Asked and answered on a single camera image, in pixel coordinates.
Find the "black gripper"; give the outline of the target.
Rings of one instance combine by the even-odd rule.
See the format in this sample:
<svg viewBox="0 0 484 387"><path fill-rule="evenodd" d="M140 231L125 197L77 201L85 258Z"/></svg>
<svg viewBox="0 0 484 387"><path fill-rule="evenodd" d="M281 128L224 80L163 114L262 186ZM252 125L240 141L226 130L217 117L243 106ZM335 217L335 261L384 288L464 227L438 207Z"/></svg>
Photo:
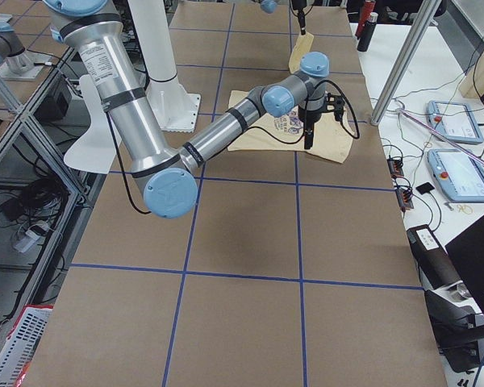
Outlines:
<svg viewBox="0 0 484 387"><path fill-rule="evenodd" d="M300 29L300 35L305 35L307 30L306 30L306 25L305 25L305 8L307 7L307 1L306 0L290 0L290 7L291 10L298 20L299 23L299 29Z"/></svg>
<svg viewBox="0 0 484 387"><path fill-rule="evenodd" d="M333 113L338 123L343 122L344 99L340 95L323 92L319 98L306 100L298 107L298 116L303 124L304 149L311 149L311 129L323 114Z"/></svg>

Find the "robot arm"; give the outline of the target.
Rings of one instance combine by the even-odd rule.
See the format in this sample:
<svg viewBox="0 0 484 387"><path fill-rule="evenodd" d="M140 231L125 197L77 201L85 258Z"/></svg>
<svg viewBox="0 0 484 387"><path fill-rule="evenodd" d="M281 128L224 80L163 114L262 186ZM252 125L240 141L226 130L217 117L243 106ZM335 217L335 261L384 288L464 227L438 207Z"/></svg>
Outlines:
<svg viewBox="0 0 484 387"><path fill-rule="evenodd" d="M275 0L262 0L259 1L260 8L267 14L272 14L278 5L278 1ZM306 13L305 8L307 7L307 0L289 0L288 6L292 11L292 14L298 20L298 26L300 35L305 35L307 33L306 29Z"/></svg>
<svg viewBox="0 0 484 387"><path fill-rule="evenodd" d="M198 187L193 171L228 147L265 114L279 118L298 111L302 140L310 148L323 114L341 121L344 101L327 93L328 58L304 55L283 81L252 89L224 115L179 148L167 131L194 131L200 96L186 92L177 77L165 6L132 1L129 9L147 71L141 82L120 35L122 19L111 1L49 1L56 37L74 48L94 83L102 109L132 160L131 174L146 208L176 218L193 208Z"/></svg>

